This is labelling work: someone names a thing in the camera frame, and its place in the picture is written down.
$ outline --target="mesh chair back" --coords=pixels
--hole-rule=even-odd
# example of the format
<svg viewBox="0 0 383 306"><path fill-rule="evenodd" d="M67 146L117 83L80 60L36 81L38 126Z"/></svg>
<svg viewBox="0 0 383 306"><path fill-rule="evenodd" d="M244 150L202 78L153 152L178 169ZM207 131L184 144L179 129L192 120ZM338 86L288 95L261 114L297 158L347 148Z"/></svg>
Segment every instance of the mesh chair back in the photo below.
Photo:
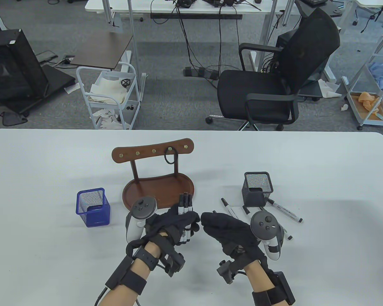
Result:
<svg viewBox="0 0 383 306"><path fill-rule="evenodd" d="M298 93L339 45L339 32L332 18L320 8L315 9L279 55L278 70L291 93Z"/></svg>

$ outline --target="black glove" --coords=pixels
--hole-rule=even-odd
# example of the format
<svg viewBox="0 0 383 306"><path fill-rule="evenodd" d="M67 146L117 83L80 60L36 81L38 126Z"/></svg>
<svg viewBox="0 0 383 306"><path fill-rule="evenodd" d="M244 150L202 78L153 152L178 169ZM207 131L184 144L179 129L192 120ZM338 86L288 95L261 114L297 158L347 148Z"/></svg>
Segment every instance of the black glove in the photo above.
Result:
<svg viewBox="0 0 383 306"><path fill-rule="evenodd" d="M154 214L146 220L146 235L139 240L134 240L128 243L126 246L126 254L132 256L133 249L137 249L140 246L145 246L149 239L156 236L160 232L166 232L167 240L172 245L180 245L179 239L183 234L183 230L187 225L190 225L190 236L194 235L200 227L197 224L200 222L200 217L195 211L188 211L182 215L178 214L178 205L173 205L164 214Z"/></svg>
<svg viewBox="0 0 383 306"><path fill-rule="evenodd" d="M235 259L245 252L252 261L259 260L267 274L272 272L268 268L267 257L258 247L257 237L247 223L225 213L203 213L201 225L208 235L221 243L225 254Z"/></svg>

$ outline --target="keyboard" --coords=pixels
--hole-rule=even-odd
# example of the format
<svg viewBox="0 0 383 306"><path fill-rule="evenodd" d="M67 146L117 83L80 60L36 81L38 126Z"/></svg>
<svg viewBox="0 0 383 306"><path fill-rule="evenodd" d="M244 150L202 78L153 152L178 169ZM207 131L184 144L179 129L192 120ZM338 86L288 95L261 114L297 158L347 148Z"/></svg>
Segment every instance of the keyboard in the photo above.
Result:
<svg viewBox="0 0 383 306"><path fill-rule="evenodd" d="M308 4L308 6L312 6L312 7L315 7L327 2L327 0L301 0L301 1L303 3Z"/></svg>

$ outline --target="white metal cart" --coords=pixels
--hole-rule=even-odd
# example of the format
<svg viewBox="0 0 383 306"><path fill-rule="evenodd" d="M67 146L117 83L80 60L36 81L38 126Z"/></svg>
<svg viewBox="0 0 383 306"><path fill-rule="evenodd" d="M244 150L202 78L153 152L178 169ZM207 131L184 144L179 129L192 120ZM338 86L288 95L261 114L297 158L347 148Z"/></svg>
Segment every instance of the white metal cart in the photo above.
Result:
<svg viewBox="0 0 383 306"><path fill-rule="evenodd" d="M140 98L139 98L139 90L138 90L135 68L131 64L125 63L125 62L119 62L118 64L122 65L123 67L124 66L128 67L128 72L114 71L114 70L105 69L105 68L86 67L86 66L81 66L77 68L78 83L81 87L81 92L82 92L82 95L84 96L85 104L88 108L89 115L91 117L92 124L94 125L95 129L100 129L101 120L100 118L94 117L92 108L105 108L105 109L114 110L114 112L117 111L119 114L123 129L131 130L133 128L133 124L135 123L136 117L138 116L138 112L140 109ZM82 82L81 75L80 75L81 71L85 69L101 71L101 74L98 76L98 79L94 83L95 85L99 85L102 79L119 80L119 81L130 80L130 85L127 88L127 93L124 100L118 101L116 97L110 96L107 94L87 92L85 90L85 85ZM129 100L134 89L136 93L136 100ZM91 97L105 98L105 101L107 102L94 102L90 100Z"/></svg>
<svg viewBox="0 0 383 306"><path fill-rule="evenodd" d="M355 117L357 121L359 122L359 126L357 127L359 131L363 129L364 124L383 126L383 90L379 88L379 85L377 84L376 80L374 79L374 77L372 76L368 68L368 65L373 61L375 57L383 57L383 54L379 54L382 48L383 48L383 36L379 39L373 54L363 64L361 69L359 69L359 71L356 73L356 75L351 80L351 82L349 82L346 76L342 77L342 82L345 85L346 93L347 93L346 99L348 100L353 110L353 113L355 114ZM374 84L376 87L376 92L373 92L370 94L378 97L378 99L370 111L365 109L361 105L361 103L359 103L358 101L358 98L361 92L353 91L356 83L358 82L362 74L365 74L369 80L369 83ZM379 109L379 111L377 112L377 114L373 114L373 112L377 108Z"/></svg>

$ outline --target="blue mesh pencil holder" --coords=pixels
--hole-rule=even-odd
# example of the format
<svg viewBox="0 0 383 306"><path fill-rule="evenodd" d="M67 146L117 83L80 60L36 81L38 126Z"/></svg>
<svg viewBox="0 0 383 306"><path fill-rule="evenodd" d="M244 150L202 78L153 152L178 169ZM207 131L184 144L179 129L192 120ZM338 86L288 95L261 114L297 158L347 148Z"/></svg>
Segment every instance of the blue mesh pencil holder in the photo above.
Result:
<svg viewBox="0 0 383 306"><path fill-rule="evenodd" d="M104 188L78 192L75 213L82 218L87 227L108 225L111 207Z"/></svg>

